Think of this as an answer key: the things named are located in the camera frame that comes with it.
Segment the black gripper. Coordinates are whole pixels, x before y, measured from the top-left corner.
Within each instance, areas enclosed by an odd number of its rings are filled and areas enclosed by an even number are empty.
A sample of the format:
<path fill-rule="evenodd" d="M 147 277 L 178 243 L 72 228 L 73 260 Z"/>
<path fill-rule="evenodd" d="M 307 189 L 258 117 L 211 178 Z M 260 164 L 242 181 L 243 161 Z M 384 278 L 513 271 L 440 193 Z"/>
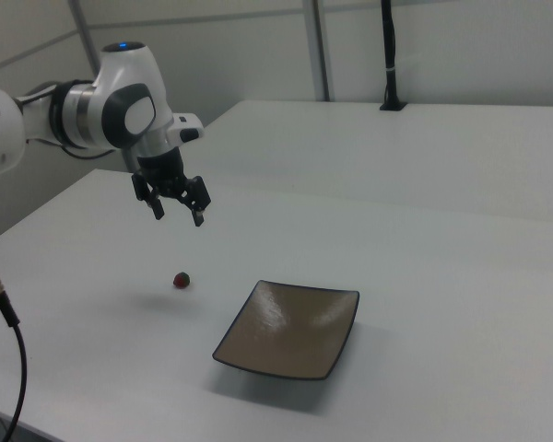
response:
<path fill-rule="evenodd" d="M 135 197 L 147 204 L 157 220 L 165 215 L 159 200 L 162 196 L 178 199 L 191 211 L 194 225 L 203 225 L 204 211 L 210 205 L 211 198 L 202 177 L 186 179 L 178 147 L 158 156 L 138 157 L 137 163 L 139 170 L 131 177 Z"/>

